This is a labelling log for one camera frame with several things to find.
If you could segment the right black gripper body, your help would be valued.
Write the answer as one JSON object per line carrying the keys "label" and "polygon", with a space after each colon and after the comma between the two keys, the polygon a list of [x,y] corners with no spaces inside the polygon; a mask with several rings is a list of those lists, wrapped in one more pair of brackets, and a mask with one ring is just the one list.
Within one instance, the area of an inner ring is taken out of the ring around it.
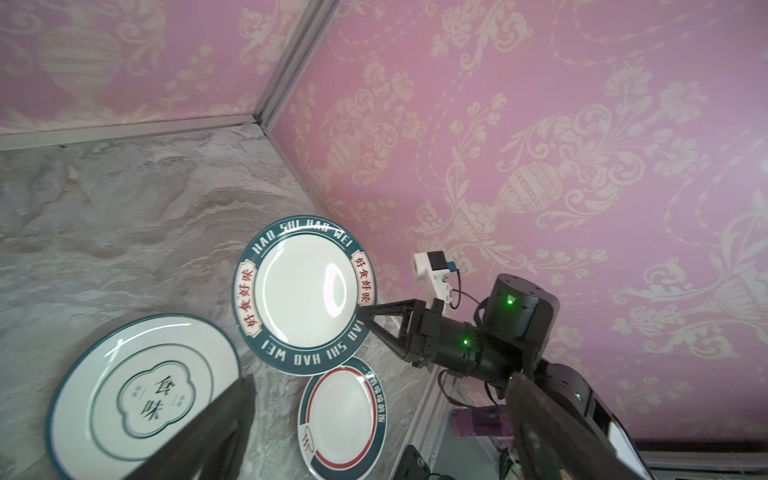
{"label": "right black gripper body", "polygon": [[416,300],[413,309],[413,366],[435,364],[489,384],[510,379],[510,346],[490,333],[432,312]]}

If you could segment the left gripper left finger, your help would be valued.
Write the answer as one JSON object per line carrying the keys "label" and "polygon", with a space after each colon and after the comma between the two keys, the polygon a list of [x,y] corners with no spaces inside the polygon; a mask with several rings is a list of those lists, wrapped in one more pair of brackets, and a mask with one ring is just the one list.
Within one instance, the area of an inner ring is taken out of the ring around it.
{"label": "left gripper left finger", "polygon": [[254,378],[236,380],[128,477],[237,478],[255,416],[255,399]]}

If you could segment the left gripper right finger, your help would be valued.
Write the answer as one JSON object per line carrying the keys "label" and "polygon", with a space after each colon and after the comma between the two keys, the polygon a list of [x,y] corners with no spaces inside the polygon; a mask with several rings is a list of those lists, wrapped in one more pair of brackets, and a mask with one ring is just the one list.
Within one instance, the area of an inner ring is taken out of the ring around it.
{"label": "left gripper right finger", "polygon": [[506,406],[524,479],[634,479],[625,465],[533,381],[508,382]]}

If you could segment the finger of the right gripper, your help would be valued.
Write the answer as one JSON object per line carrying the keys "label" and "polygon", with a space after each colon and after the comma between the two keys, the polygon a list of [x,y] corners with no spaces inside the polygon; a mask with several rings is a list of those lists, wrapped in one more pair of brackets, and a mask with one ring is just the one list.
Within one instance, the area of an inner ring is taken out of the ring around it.
{"label": "finger of the right gripper", "polygon": [[410,299],[362,306],[358,319],[401,360],[425,360],[426,336],[421,324],[427,312],[426,302]]}

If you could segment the white plate green lettered rim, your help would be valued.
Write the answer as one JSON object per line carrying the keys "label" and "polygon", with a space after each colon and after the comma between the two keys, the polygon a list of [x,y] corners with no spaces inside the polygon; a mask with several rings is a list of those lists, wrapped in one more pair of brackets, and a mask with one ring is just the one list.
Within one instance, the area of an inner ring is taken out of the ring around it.
{"label": "white plate green lettered rim", "polygon": [[373,262],[344,227],[296,215],[264,227],[236,265],[232,308],[250,350],[282,373],[340,366],[365,342],[359,318],[377,302]]}

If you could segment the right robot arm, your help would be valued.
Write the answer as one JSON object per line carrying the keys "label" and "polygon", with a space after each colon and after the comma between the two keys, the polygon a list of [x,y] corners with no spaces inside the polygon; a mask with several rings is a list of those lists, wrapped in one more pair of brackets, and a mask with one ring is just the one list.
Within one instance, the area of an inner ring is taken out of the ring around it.
{"label": "right robot arm", "polygon": [[364,306],[360,320],[399,358],[479,380],[504,396],[524,479],[649,479],[651,471],[617,416],[575,369],[542,352],[559,300],[501,274],[472,322],[443,303],[410,299]]}

